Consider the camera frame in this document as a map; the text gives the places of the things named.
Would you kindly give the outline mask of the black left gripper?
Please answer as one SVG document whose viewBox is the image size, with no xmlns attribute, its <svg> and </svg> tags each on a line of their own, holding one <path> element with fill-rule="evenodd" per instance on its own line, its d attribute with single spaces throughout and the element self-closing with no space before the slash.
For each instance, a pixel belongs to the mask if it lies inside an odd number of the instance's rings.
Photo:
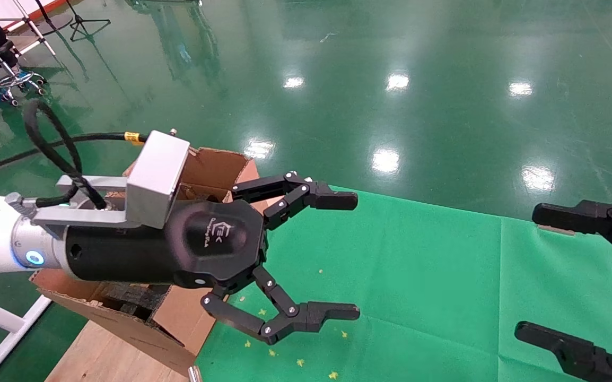
<svg viewBox="0 0 612 382">
<path fill-rule="evenodd" d="M 266 244 L 263 215 L 245 201 L 179 201 L 163 228 L 69 227 L 65 239 L 79 280 L 187 289 L 243 288 Z"/>
</svg>

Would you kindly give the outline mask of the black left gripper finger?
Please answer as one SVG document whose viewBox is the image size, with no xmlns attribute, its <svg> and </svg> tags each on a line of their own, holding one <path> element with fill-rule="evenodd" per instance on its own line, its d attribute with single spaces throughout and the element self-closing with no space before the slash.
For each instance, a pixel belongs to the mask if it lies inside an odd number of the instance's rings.
<svg viewBox="0 0 612 382">
<path fill-rule="evenodd" d="M 277 198 L 263 211 L 263 225 L 267 230 L 275 230 L 306 207 L 352 211 L 359 203 L 357 193 L 334 191 L 325 182 L 306 180 L 295 171 L 237 183 L 232 186 L 231 195 L 234 201 L 244 200 L 249 204 Z"/>
<path fill-rule="evenodd" d="M 355 304 L 317 301 L 296 304 L 262 266 L 253 269 L 249 280 L 255 281 L 277 309 L 273 319 L 266 322 L 224 301 L 227 292 L 220 286 L 214 286 L 202 297 L 201 306 L 216 321 L 267 345 L 275 345 L 293 332 L 319 332 L 331 319 L 357 320 L 360 317 L 359 307 Z"/>
</svg>

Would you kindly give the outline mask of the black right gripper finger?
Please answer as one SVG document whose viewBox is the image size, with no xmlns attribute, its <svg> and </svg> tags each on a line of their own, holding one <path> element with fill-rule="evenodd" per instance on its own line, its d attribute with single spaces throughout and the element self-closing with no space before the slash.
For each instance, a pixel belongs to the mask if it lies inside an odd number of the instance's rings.
<svg viewBox="0 0 612 382">
<path fill-rule="evenodd" d="M 563 372 L 585 381 L 612 381 L 612 353 L 582 338 L 531 322 L 519 322 L 515 337 L 550 351 Z"/>
<path fill-rule="evenodd" d="M 532 221 L 543 227 L 600 235 L 612 245 L 612 204 L 587 200 L 576 206 L 539 203 L 533 210 Z"/>
</svg>

